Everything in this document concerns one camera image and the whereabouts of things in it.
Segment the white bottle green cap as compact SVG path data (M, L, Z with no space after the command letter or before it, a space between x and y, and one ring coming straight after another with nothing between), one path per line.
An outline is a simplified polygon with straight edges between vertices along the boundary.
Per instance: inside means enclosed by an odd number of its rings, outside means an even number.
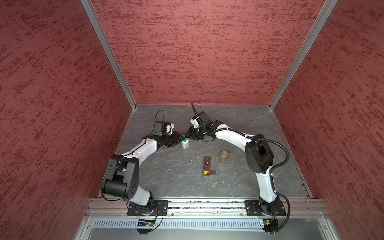
M190 146L190 140L188 138L184 138L181 144L183 149L187 149Z

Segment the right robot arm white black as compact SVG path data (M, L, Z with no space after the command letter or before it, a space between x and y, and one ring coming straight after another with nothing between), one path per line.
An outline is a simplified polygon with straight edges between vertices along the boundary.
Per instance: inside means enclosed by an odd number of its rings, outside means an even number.
M192 118L191 123L192 126L186 134L187 138L203 140L204 136L212 136L213 139L226 141L245 152L247 165L257 177L260 211L266 216L272 215L276 211L280 197L276 193L271 174L274 154L268 142L264 141L265 137L261 134L256 136L244 134L220 121L208 120L201 126L201 121Z

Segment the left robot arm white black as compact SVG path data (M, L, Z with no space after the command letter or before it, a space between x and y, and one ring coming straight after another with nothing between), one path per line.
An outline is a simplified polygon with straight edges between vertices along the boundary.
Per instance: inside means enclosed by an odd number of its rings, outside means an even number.
M118 197L138 207L152 210L153 194L139 186L140 165L160 148L172 148L184 139L178 132L162 136L147 135L127 153L112 155L101 184L102 196Z

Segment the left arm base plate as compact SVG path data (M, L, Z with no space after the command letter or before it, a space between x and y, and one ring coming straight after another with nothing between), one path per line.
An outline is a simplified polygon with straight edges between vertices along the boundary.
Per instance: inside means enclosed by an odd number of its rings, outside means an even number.
M150 200L146 206L130 203L128 205L127 215L137 217L162 217L167 215L168 205L168 200Z

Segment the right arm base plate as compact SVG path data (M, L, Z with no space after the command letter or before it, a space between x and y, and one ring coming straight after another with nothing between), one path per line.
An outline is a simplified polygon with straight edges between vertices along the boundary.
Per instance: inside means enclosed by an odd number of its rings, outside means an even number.
M287 215L286 208L281 200L273 203L267 203L259 200L244 201L245 210L248 217L285 217Z

